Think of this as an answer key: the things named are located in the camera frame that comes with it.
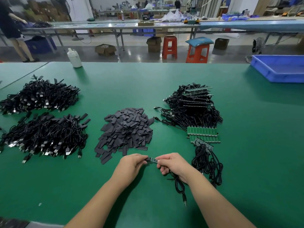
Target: person's leg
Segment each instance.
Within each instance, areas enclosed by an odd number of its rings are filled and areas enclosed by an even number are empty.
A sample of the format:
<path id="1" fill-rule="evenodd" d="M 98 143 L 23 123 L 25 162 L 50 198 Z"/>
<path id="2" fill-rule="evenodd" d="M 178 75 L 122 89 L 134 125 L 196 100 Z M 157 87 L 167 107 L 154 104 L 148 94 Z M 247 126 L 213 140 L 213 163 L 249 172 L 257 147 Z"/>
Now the person's leg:
<path id="1" fill-rule="evenodd" d="M 25 42 L 23 40 L 18 40 L 18 43 L 20 45 L 20 47 L 22 48 L 22 50 L 25 52 L 25 54 L 29 57 L 29 60 L 32 62 L 34 61 L 31 52 L 29 51 L 27 45 L 25 44 Z"/>
<path id="2" fill-rule="evenodd" d="M 20 45 L 18 43 L 18 41 L 15 38 L 10 38 L 10 41 L 13 44 L 13 47 L 15 48 L 16 52 L 18 53 L 18 55 L 21 57 L 22 61 L 26 61 L 26 57 L 23 55 L 21 49 L 20 49 Z"/>

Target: green workbench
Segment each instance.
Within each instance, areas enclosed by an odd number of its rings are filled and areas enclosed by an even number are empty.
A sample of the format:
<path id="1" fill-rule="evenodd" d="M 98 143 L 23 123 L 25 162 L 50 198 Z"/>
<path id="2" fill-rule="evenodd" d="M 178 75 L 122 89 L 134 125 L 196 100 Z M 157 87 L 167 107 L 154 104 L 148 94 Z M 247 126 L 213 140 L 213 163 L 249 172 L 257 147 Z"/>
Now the green workbench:
<path id="1" fill-rule="evenodd" d="M 47 62 L 37 63 L 0 63 L 0 90 L 14 83 L 15 81 L 25 77 L 26 75 L 36 71 L 40 67 L 46 65 Z"/>
<path id="2" fill-rule="evenodd" d="M 0 155 L 0 216 L 66 224 L 111 177 L 121 158 L 117 152 L 101 165 L 95 157 L 103 118 L 126 107 L 143 107 L 149 118 L 160 117 L 153 107 L 168 107 L 164 98 L 179 85 L 195 82 L 213 87 L 212 100 L 224 119 L 218 125 L 221 143 L 214 145 L 224 165 L 219 192 L 257 227 L 304 227 L 302 84 L 270 83 L 243 64 L 84 63 L 74 69 L 68 62 L 52 62 L 33 74 L 51 82 L 64 78 L 81 89 L 79 102 L 54 114 L 89 114 L 90 136 L 82 159 L 75 153 L 66 160 L 37 155 L 21 164 L 25 154 L 6 146 Z M 28 75 L 7 86 L 0 99 L 30 80 Z M 8 130 L 23 115 L 1 115 L 0 126 Z M 191 162 L 195 148 L 184 131 L 160 122 L 151 128 L 148 151 L 130 149 L 129 154 L 178 152 Z M 189 188 L 185 207 L 167 178 L 156 165 L 146 166 L 119 197 L 107 226 L 206 227 Z"/>

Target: forearm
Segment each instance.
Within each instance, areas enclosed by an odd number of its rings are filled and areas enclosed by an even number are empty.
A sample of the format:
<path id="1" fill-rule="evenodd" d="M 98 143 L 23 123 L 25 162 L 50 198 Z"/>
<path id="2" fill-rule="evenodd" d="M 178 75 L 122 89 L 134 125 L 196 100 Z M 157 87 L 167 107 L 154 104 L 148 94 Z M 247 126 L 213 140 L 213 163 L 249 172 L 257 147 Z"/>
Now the forearm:
<path id="1" fill-rule="evenodd" d="M 18 18 L 16 15 L 14 15 L 14 14 L 12 14 L 12 13 L 9 13 L 9 16 L 10 16 L 11 18 L 13 18 L 13 19 L 18 20 L 18 21 L 23 21 L 23 19 Z"/>
<path id="2" fill-rule="evenodd" d="M 255 227 L 199 171 L 193 169 L 187 182 L 209 228 Z"/>
<path id="3" fill-rule="evenodd" d="M 65 228 L 103 227 L 112 206 L 123 190 L 110 179 Z"/>

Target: blue cushion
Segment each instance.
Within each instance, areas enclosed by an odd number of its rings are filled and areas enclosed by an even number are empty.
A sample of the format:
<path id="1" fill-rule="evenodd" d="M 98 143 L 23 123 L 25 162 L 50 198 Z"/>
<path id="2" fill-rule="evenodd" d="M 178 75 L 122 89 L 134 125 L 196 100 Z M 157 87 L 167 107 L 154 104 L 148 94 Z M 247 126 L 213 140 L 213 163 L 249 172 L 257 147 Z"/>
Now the blue cushion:
<path id="1" fill-rule="evenodd" d="M 211 39 L 205 38 L 205 37 L 190 39 L 190 40 L 187 40 L 186 42 L 193 47 L 197 47 L 197 46 L 203 45 L 203 44 L 214 44 L 214 42 Z"/>

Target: white plastic bottle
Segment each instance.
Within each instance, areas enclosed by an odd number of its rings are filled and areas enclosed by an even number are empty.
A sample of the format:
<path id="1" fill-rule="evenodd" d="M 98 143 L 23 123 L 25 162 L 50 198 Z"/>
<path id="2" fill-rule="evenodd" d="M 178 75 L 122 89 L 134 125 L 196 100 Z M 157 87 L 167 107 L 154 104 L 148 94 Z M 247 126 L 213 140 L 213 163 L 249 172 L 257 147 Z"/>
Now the white plastic bottle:
<path id="1" fill-rule="evenodd" d="M 69 52 L 67 53 L 67 56 L 69 57 L 74 68 L 82 67 L 80 57 L 76 50 L 69 48 Z"/>
<path id="2" fill-rule="evenodd" d="M 121 20 L 124 21 L 125 20 L 125 16 L 123 14 L 123 11 L 121 11 L 120 14 L 121 14 Z"/>

